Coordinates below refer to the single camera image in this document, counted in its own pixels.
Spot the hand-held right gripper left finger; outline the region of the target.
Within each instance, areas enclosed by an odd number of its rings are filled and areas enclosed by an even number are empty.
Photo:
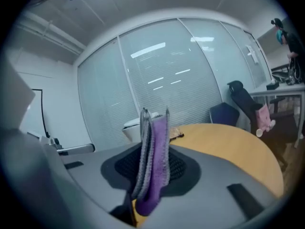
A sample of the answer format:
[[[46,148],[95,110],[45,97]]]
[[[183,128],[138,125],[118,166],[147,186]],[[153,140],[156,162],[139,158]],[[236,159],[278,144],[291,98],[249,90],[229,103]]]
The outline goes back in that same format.
[[[63,156],[80,189],[110,215],[137,225],[135,202],[144,201],[152,184],[153,119],[143,108],[140,143],[100,152]]]

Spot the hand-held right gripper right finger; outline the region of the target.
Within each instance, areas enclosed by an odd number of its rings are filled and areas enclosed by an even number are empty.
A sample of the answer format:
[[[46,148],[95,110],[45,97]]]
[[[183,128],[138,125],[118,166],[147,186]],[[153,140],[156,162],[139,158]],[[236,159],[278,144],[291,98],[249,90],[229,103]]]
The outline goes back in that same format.
[[[184,126],[170,142],[169,112],[152,119],[152,184],[143,229],[230,229],[277,203],[279,164],[259,138],[220,124]]]

